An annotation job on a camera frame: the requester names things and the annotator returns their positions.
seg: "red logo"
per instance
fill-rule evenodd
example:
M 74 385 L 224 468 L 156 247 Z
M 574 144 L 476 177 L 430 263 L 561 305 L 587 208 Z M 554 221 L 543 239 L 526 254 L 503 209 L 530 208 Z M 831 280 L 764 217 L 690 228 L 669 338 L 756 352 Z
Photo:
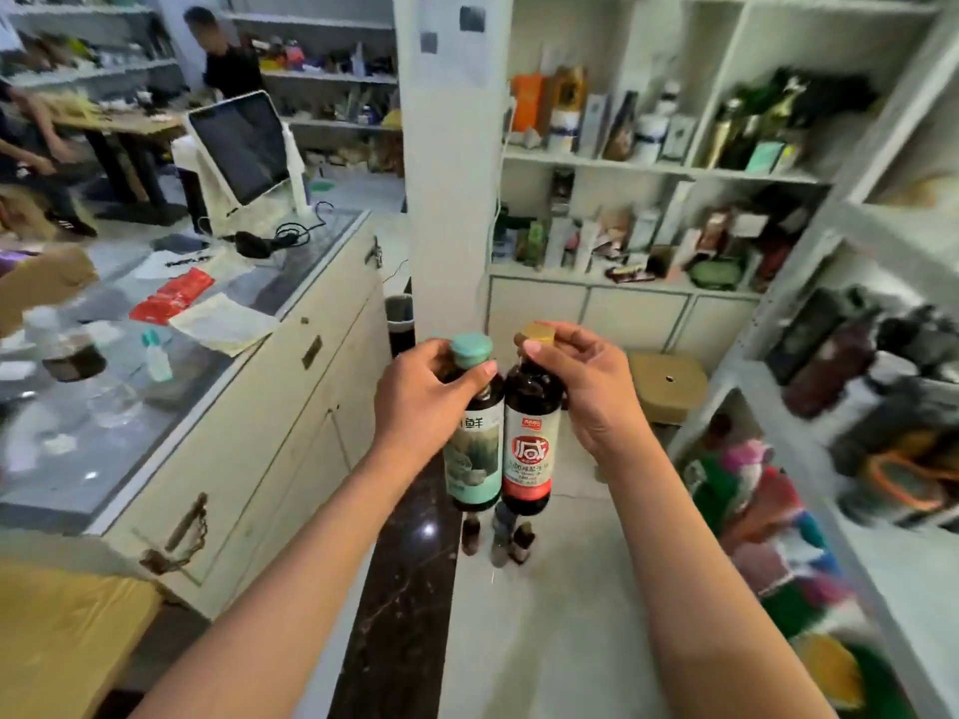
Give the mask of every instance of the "red logo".
M 539 464 L 549 451 L 549 442 L 542 436 L 517 436 L 513 439 L 513 456 L 524 464 Z

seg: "dark liquid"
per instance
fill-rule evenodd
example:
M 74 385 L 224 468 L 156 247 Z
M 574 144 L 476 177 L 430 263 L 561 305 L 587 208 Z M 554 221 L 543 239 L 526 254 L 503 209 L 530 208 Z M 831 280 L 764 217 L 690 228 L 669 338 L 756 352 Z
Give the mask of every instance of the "dark liquid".
M 102 374 L 106 368 L 106 359 L 100 355 L 96 346 L 88 345 L 63 359 L 46 359 L 43 367 L 61 383 L 70 383 Z
M 466 372 L 461 368 L 455 368 L 450 373 L 441 377 L 440 380 L 442 380 L 444 383 L 452 383 L 464 373 Z M 494 375 L 493 379 L 489 382 L 489 385 L 480 391 L 476 397 L 469 402 L 469 405 L 466 406 L 466 410 L 482 411 L 487 408 L 492 408 L 502 400 L 504 388 L 505 381 L 502 379 L 502 376 L 500 374 Z M 469 504 L 467 502 L 462 502 L 452 495 L 450 496 L 450 500 L 453 502 L 453 506 L 461 512 L 482 512 L 483 510 L 488 510 L 499 501 L 500 491 L 501 488 L 499 491 L 497 491 L 496 495 L 492 499 L 480 504 Z
M 521 360 L 506 376 L 506 406 L 526 416 L 547 416 L 558 411 L 565 392 L 563 382 L 556 375 L 531 360 Z M 502 503 L 515 515 L 532 517 L 549 504 L 549 494 L 539 499 L 517 499 L 503 493 Z

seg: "trash bin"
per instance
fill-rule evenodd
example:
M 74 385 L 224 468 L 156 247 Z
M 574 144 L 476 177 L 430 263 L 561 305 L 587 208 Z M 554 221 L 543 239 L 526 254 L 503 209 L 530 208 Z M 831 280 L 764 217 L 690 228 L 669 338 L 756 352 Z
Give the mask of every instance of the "trash bin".
M 394 358 L 416 345 L 413 295 L 404 293 L 387 298 L 387 326 L 390 329 L 390 349 Z

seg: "red plastic wrapper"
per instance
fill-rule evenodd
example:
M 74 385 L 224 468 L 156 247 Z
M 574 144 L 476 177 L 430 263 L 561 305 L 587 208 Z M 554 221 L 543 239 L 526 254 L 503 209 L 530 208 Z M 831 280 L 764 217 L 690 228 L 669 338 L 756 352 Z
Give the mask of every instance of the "red plastic wrapper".
M 193 267 L 139 303 L 129 312 L 129 319 L 153 325 L 169 325 L 170 318 L 183 313 L 215 281 L 203 270 Z

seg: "hand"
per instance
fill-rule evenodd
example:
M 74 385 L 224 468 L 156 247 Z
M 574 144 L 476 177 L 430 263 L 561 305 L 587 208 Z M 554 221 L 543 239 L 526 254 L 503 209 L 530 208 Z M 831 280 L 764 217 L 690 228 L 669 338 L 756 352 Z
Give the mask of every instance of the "hand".
M 48 141 L 47 145 L 50 147 L 50 153 L 62 164 L 74 164 L 77 162 L 79 153 L 72 144 L 67 143 L 61 138 L 55 138 L 53 141 Z
M 450 341 L 420 343 L 390 364 L 376 388 L 376 435 L 373 451 L 390 455 L 415 476 L 449 441 L 470 400 L 496 374 L 487 360 L 452 383 L 437 374 L 448 366 Z
M 626 354 L 594 333 L 569 323 L 556 328 L 554 345 L 517 337 L 533 362 L 566 386 L 569 420 L 579 443 L 600 467 L 626 466 L 652 430 L 636 398 Z
M 53 176 L 56 173 L 54 163 L 44 156 L 30 156 L 23 163 L 35 168 L 38 173 L 44 176 Z

